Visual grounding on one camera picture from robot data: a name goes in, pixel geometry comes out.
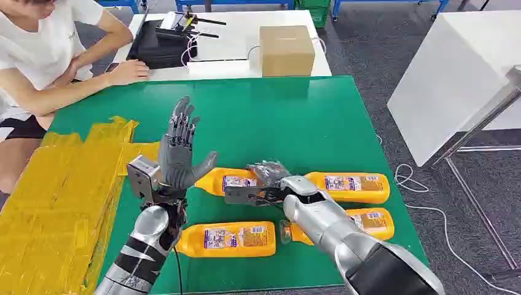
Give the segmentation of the person's right hand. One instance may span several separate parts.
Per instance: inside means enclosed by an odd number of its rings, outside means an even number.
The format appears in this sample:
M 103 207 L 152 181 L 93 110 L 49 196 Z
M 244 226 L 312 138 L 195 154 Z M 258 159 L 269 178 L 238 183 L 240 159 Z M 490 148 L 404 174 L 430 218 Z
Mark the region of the person's right hand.
M 150 68 L 144 62 L 128 60 L 107 73 L 107 81 L 110 86 L 130 85 L 148 80 L 150 73 Z

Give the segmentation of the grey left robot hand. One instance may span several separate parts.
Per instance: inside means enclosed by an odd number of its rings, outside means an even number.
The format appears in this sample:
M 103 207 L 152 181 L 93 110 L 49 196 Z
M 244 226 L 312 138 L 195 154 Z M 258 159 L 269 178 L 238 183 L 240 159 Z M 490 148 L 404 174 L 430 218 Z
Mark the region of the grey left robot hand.
M 216 151 L 209 152 L 199 164 L 192 163 L 195 129 L 200 120 L 192 116 L 194 109 L 190 97 L 183 96 L 175 104 L 160 141 L 160 190 L 165 194 L 187 190 L 216 166 Z

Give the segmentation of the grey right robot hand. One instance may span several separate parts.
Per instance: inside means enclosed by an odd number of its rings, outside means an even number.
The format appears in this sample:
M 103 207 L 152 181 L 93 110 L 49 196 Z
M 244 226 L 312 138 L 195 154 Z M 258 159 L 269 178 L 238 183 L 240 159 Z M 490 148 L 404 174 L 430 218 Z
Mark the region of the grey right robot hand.
M 257 179 L 257 187 L 261 188 L 280 188 L 283 178 L 291 176 L 286 167 L 278 161 L 263 160 L 258 163 L 249 164 L 247 169 L 252 172 Z

